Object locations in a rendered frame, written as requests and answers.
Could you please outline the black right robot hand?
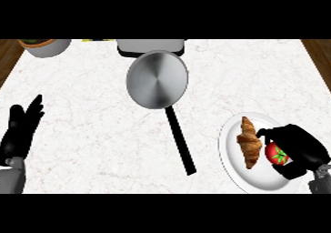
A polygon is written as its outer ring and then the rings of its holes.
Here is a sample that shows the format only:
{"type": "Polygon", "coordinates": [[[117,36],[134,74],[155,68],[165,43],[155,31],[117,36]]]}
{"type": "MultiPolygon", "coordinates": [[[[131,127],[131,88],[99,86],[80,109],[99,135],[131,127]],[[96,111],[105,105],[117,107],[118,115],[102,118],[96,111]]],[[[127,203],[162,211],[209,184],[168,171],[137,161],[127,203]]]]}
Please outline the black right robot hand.
{"type": "Polygon", "coordinates": [[[261,128],[257,137],[264,137],[265,144],[274,142],[292,160],[285,165],[273,165],[273,169],[286,179],[304,176],[308,170],[316,171],[321,165],[329,164],[331,156],[323,144],[298,125],[261,128]]]}

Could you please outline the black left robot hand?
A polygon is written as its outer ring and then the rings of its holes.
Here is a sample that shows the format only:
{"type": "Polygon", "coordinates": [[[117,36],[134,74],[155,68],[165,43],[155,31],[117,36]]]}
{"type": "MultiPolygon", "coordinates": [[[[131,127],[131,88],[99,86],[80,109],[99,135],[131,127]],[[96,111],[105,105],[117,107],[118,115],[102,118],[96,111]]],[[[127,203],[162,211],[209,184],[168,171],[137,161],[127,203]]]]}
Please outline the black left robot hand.
{"type": "Polygon", "coordinates": [[[6,167],[6,160],[13,157],[27,158],[32,136],[40,119],[44,115],[41,95],[37,95],[27,110],[21,105],[9,108],[7,131],[0,141],[0,166],[6,167]]]}

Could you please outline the red tomato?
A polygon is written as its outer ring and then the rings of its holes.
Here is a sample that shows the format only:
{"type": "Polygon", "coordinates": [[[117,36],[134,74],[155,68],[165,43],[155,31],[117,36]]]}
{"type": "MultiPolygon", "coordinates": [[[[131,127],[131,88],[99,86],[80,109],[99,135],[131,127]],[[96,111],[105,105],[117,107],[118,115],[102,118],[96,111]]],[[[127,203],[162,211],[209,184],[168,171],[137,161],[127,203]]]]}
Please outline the red tomato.
{"type": "Polygon", "coordinates": [[[274,142],[270,142],[264,148],[264,155],[273,165],[283,166],[288,163],[289,156],[279,148],[274,142]]]}

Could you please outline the white plate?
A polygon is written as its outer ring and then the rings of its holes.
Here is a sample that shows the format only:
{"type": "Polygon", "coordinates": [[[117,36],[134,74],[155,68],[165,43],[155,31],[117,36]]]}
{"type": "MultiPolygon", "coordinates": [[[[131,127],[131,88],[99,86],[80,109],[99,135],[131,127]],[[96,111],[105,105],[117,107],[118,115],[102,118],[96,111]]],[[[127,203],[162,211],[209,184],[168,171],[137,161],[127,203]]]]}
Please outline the white plate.
{"type": "Polygon", "coordinates": [[[264,147],[252,169],[246,169],[243,153],[236,143],[236,136],[242,133],[242,117],[248,118],[255,130],[280,126],[270,116],[254,112],[239,113],[227,120],[218,133],[218,155],[226,173],[237,187],[249,194],[293,193],[299,179],[288,180],[277,173],[264,156],[264,147]]]}

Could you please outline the brown croissant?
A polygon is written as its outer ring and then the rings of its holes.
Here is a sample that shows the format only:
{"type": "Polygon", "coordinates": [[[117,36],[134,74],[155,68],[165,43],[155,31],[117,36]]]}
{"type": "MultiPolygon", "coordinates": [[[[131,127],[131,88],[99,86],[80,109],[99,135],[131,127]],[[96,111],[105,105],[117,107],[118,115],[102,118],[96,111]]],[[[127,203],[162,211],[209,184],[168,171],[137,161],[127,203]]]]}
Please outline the brown croissant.
{"type": "Polygon", "coordinates": [[[257,138],[255,127],[245,116],[242,117],[240,130],[242,133],[236,136],[236,143],[243,154],[246,169],[252,169],[260,158],[262,142],[257,138]]]}

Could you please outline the white plant pot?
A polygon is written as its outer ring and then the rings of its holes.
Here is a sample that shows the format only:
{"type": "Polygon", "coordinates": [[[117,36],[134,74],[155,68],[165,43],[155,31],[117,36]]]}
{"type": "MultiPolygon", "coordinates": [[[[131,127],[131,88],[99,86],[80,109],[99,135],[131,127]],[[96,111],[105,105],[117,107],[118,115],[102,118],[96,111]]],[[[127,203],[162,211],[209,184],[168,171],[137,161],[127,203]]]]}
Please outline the white plant pot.
{"type": "Polygon", "coordinates": [[[49,39],[38,44],[27,44],[22,40],[18,40],[22,48],[27,52],[38,58],[47,58],[58,56],[68,48],[69,39],[49,39]]]}

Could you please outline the grey and black appliance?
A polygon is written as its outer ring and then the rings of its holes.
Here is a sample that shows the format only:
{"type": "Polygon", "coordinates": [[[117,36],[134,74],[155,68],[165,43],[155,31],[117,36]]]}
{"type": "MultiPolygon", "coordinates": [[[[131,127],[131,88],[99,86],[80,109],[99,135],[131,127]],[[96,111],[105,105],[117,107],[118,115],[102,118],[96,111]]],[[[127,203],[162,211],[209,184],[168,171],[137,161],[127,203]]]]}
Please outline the grey and black appliance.
{"type": "Polygon", "coordinates": [[[184,39],[117,39],[117,51],[124,57],[139,57],[149,51],[165,50],[184,54],[184,39]]]}

